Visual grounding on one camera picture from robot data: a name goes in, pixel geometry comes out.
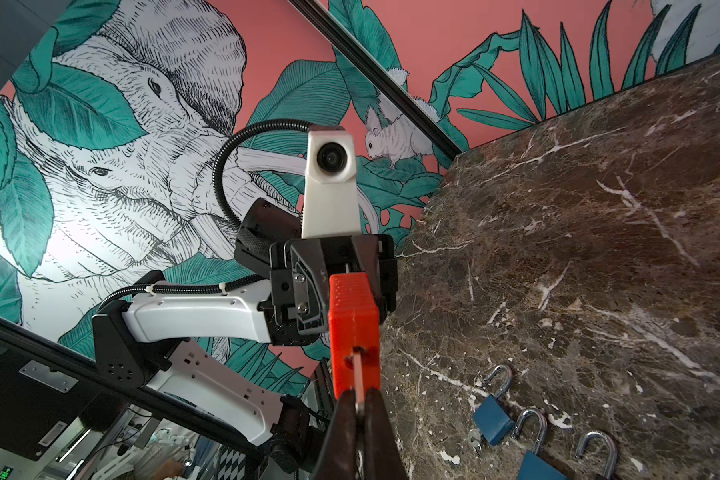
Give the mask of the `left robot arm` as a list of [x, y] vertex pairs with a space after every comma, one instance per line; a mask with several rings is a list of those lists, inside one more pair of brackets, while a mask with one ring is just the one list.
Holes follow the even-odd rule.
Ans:
[[[246, 278], [168, 283], [159, 271], [93, 316], [96, 365], [125, 389], [179, 397], [229, 424], [284, 471], [316, 479], [402, 479], [381, 393], [380, 327], [396, 307], [395, 243], [360, 232], [304, 238], [299, 220], [258, 200], [241, 222]], [[202, 337], [306, 345], [327, 335], [336, 405], [324, 430], [298, 398], [213, 359]]]

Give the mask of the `red padlock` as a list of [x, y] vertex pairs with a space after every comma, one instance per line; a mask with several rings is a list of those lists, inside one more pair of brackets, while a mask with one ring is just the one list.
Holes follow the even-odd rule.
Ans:
[[366, 273], [330, 277], [328, 312], [334, 396], [353, 390], [352, 352], [363, 350], [365, 392], [381, 388], [380, 314]]

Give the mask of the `small silver key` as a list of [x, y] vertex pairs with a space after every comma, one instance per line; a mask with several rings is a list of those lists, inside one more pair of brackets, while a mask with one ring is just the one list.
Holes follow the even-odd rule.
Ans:
[[358, 418], [364, 416], [365, 410], [365, 386], [362, 362], [363, 350], [359, 347], [354, 348], [352, 352], [353, 366], [353, 390], [355, 392], [355, 412]]

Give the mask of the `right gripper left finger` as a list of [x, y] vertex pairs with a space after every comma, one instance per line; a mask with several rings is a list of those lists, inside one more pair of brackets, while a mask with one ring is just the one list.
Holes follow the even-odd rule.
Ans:
[[327, 429], [311, 478], [315, 480], [351, 480], [357, 473], [359, 415], [356, 393], [341, 394]]

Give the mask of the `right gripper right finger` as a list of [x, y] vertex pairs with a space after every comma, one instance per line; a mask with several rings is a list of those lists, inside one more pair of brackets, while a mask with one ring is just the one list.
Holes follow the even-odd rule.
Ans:
[[365, 393], [362, 434], [364, 478], [407, 480], [383, 395], [376, 388]]

